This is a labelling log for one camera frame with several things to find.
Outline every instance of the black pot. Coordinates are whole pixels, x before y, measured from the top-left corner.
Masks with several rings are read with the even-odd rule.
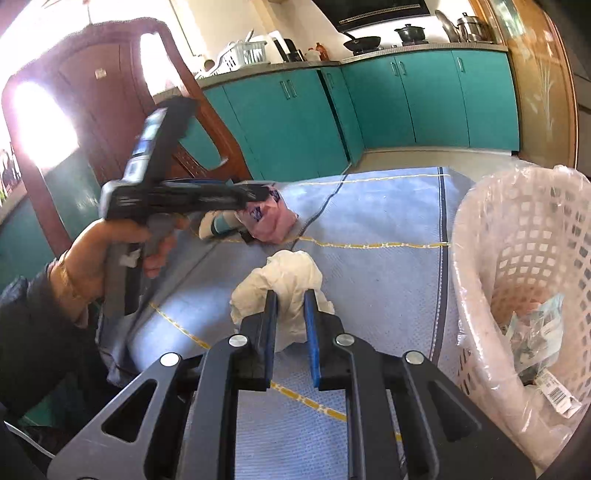
[[[423,27],[413,27],[410,23],[407,23],[404,28],[397,28],[396,32],[398,32],[403,42],[425,40],[425,29]]]
[[[347,35],[351,40],[346,41],[343,43],[345,48],[349,49],[352,52],[364,51],[364,50],[373,50],[379,47],[379,43],[382,41],[381,37],[361,37],[355,38],[353,35],[344,33]]]

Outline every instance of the tiled floor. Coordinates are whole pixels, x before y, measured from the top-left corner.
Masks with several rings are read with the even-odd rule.
[[[367,152],[351,173],[413,167],[451,167],[473,181],[496,171],[526,164],[507,153],[453,150],[396,150]]]

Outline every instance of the silver screw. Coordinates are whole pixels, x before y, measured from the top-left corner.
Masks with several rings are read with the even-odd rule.
[[[228,340],[228,343],[235,347],[245,346],[248,343],[248,338],[244,335],[232,335]]]
[[[412,351],[406,354],[406,360],[411,365],[420,365],[425,361],[425,356],[421,352]]]
[[[160,357],[160,363],[163,364],[165,367],[173,367],[178,362],[180,362],[180,357],[176,353],[165,353],[163,356]]]
[[[335,341],[340,346],[351,346],[355,343],[355,337],[353,335],[349,335],[348,333],[341,333],[337,335]]]

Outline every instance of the plastic basket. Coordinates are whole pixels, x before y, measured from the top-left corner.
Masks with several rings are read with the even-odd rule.
[[[591,395],[591,184],[566,167],[488,177],[458,208],[453,275],[460,313],[459,387],[541,469],[560,453]],[[564,293],[564,336],[550,371],[582,403],[571,419],[524,387],[498,326]]]
[[[267,45],[266,41],[238,41],[232,49],[224,55],[223,62],[231,71],[238,70],[245,65],[266,63],[267,52],[265,51],[265,45]]]

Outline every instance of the human hand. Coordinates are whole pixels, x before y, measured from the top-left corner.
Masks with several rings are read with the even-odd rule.
[[[184,229],[189,225],[185,217],[178,217],[175,228]],[[91,223],[74,241],[66,254],[64,265],[76,293],[86,301],[96,300],[104,295],[105,263],[110,245],[115,243],[144,243],[150,232],[132,220],[97,220]],[[144,272],[155,278],[166,263],[170,251],[175,247],[173,235],[164,238],[155,255],[144,258]]]

